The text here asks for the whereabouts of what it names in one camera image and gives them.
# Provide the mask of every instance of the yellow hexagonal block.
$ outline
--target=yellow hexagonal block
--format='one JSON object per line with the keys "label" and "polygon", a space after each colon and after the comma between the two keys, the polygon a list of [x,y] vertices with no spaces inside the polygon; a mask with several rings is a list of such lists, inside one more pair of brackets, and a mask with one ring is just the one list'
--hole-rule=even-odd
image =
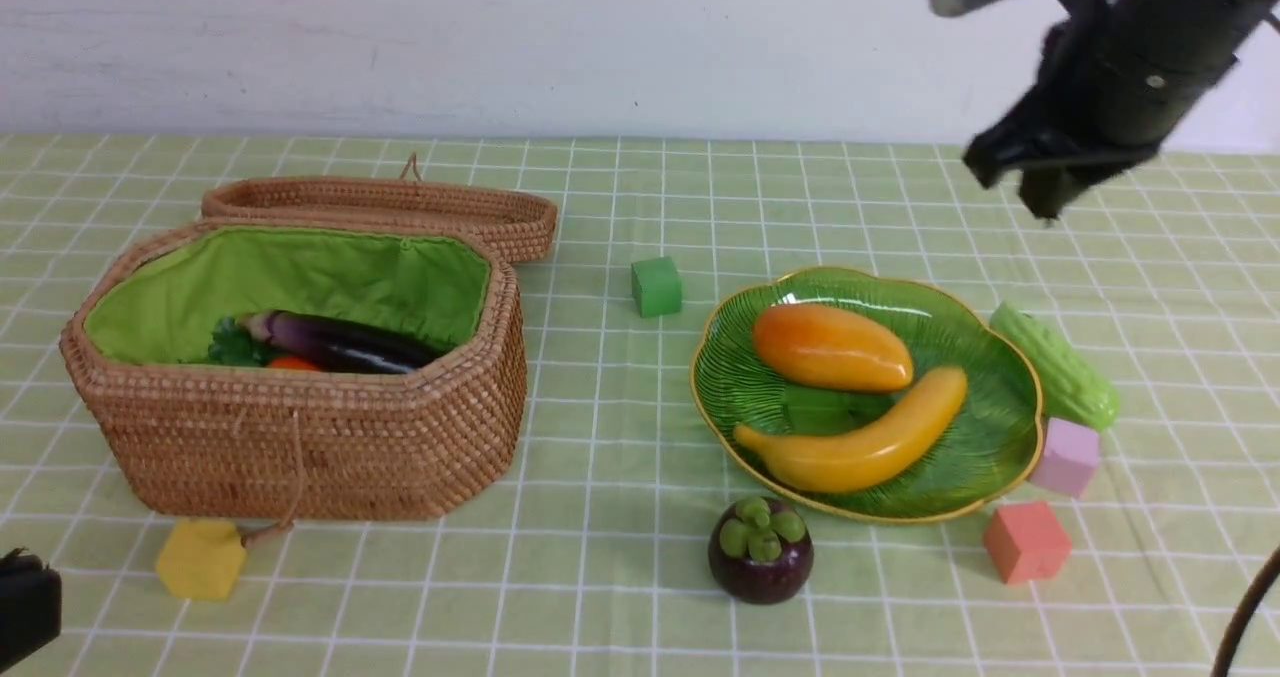
{"label": "yellow hexagonal block", "polygon": [[244,567],[239,530],[224,520],[178,520],[156,558],[156,576],[179,599],[224,601]]}

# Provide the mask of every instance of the green bitter melon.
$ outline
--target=green bitter melon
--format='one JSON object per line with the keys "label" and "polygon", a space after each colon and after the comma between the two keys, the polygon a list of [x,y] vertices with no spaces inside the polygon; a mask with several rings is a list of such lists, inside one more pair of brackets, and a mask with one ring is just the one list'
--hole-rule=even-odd
{"label": "green bitter melon", "polygon": [[1044,413],[1106,430],[1120,411],[1120,394],[1102,372],[1088,363],[1061,331],[1002,302],[988,321],[996,334],[1010,340],[1038,372],[1044,393]]}

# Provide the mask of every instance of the mango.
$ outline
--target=mango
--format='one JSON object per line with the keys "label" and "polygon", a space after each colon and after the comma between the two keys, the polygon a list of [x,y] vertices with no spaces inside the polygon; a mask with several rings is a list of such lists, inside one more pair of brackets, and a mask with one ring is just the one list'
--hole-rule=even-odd
{"label": "mango", "polygon": [[892,393],[909,386],[915,372],[906,346],[887,326],[828,305],[764,308],[751,346],[786,380],[828,390]]}

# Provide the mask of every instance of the red cube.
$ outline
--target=red cube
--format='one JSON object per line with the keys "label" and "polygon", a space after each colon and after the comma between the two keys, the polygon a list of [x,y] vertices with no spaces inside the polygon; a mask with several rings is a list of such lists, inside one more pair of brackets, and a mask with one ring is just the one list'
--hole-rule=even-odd
{"label": "red cube", "polygon": [[1046,500],[997,508],[982,541],[1006,585],[1050,580],[1071,554],[1071,538]]}

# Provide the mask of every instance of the pink cube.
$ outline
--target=pink cube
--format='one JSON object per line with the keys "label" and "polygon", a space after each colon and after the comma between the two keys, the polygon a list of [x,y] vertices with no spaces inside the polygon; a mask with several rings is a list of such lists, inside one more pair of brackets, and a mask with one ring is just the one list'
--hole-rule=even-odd
{"label": "pink cube", "polygon": [[1050,580],[1071,554],[1071,538],[1046,500],[997,508],[982,541],[1006,585]]}
{"label": "pink cube", "polygon": [[1093,480],[1100,462],[1097,431],[1052,417],[1044,430],[1044,453],[1029,481],[1046,490],[1079,498]]}

